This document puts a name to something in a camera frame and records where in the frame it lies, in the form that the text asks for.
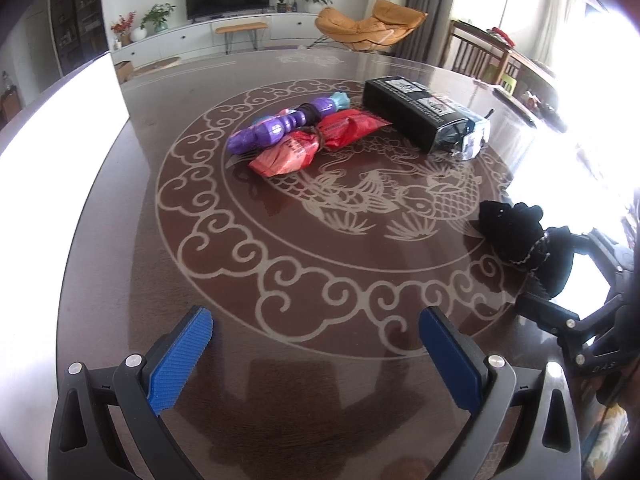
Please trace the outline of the purple toy wand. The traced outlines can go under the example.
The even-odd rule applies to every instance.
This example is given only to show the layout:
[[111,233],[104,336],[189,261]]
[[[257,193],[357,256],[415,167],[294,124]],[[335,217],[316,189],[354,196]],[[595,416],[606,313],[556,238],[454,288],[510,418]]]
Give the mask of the purple toy wand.
[[302,113],[306,126],[312,126],[321,122],[323,118],[333,115],[350,107],[350,99],[346,92],[337,91],[330,96],[320,96],[310,102],[300,104],[296,110]]
[[255,125],[233,133],[228,141],[228,150],[239,155],[258,148],[269,148],[294,129],[303,127],[306,120],[307,117],[301,110],[289,110],[285,114],[269,116]]

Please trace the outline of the white tv cabinet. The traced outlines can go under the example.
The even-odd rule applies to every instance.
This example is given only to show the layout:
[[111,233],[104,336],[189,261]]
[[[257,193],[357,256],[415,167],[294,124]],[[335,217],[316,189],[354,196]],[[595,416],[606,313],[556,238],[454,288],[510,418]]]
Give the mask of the white tv cabinet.
[[[224,37],[217,35],[219,26],[247,22],[266,22],[269,28],[258,34],[259,49],[309,46],[321,37],[312,13],[263,13],[216,18],[167,29],[112,52],[115,64],[128,61],[140,68],[166,58],[205,58],[224,53]],[[233,36],[231,53],[253,51],[246,32]]]

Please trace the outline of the black printed box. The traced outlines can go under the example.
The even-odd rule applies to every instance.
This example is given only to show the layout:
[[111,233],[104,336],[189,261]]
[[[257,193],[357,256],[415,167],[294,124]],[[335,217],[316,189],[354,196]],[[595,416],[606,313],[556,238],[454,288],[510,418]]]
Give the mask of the black printed box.
[[362,106],[390,122],[395,130],[422,152],[440,150],[438,140],[466,119],[430,90],[401,76],[369,79],[364,83]]

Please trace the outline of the white storage box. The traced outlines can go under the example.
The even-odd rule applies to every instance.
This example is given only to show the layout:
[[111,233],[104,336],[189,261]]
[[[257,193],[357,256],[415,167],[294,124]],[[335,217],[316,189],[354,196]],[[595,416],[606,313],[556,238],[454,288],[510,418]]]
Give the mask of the white storage box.
[[1,133],[1,437],[32,479],[47,475],[68,254],[128,118],[105,53],[43,92]]

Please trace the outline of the red plastic bag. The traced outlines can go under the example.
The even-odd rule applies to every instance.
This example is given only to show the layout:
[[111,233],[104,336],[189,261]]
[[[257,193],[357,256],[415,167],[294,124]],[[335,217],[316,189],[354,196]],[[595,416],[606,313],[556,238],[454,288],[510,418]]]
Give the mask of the red plastic bag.
[[389,125],[387,120],[366,110],[341,110],[321,119],[316,126],[286,134],[275,146],[257,155],[248,166],[265,178],[292,174],[307,168],[322,148],[336,152]]

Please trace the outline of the wooden bench stool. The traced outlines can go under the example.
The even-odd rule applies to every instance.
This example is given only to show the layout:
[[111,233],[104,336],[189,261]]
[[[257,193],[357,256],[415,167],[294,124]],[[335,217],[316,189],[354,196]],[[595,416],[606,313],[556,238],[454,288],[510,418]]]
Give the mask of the wooden bench stool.
[[224,37],[224,53],[230,54],[232,51],[233,36],[240,32],[246,32],[250,45],[254,51],[259,49],[258,34],[268,29],[269,25],[266,22],[247,22],[235,25],[219,26],[215,28],[217,35]]

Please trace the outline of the red flower vase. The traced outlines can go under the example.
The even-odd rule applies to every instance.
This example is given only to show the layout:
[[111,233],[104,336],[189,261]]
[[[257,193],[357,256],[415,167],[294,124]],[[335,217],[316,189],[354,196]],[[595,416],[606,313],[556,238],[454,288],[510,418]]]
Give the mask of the red flower vase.
[[111,32],[120,48],[129,46],[133,42],[141,41],[148,36],[144,25],[136,26],[134,24],[136,15],[136,11],[128,12],[126,15],[119,15],[118,20],[111,24]]

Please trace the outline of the orange lounge chair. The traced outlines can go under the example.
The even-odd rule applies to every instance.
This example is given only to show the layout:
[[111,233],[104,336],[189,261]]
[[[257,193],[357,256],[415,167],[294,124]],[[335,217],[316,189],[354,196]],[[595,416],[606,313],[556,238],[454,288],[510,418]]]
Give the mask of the orange lounge chair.
[[358,52],[388,50],[420,27],[427,13],[400,6],[387,0],[376,0],[372,14],[356,21],[326,6],[314,24],[323,37]]

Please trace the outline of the potted green plant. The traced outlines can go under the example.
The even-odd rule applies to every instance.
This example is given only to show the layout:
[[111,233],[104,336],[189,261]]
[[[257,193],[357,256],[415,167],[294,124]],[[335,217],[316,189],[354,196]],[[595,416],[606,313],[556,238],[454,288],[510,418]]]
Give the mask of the potted green plant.
[[175,8],[176,6],[172,3],[155,3],[142,18],[141,26],[150,25],[154,32],[163,32],[168,29],[168,18]]

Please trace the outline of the wooden dining chair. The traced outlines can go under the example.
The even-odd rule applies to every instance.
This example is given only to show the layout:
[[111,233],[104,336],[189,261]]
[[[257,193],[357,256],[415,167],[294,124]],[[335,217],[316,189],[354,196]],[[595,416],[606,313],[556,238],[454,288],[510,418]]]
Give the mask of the wooden dining chair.
[[522,63],[516,58],[513,40],[501,29],[482,29],[452,20],[439,66],[488,84],[515,80]]

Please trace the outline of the black velvet glove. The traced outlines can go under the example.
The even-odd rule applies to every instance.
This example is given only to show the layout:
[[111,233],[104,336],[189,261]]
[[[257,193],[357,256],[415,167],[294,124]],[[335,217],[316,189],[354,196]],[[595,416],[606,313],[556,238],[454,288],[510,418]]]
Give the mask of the black velvet glove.
[[565,288],[574,253],[588,252],[589,238],[570,232],[567,226],[544,229],[540,224],[543,215],[537,205],[484,200],[478,230],[503,262],[534,279],[536,294],[551,299]]

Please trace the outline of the blue white carton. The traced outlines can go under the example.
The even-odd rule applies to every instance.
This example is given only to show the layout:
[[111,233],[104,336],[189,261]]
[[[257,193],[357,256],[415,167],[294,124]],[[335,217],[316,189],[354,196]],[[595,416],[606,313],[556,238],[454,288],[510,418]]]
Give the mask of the blue white carton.
[[481,115],[462,105],[455,105],[454,109],[465,117],[466,123],[443,133],[438,140],[438,147],[459,162],[466,162],[480,154],[480,150],[489,141],[489,118],[495,110],[491,108],[488,113]]

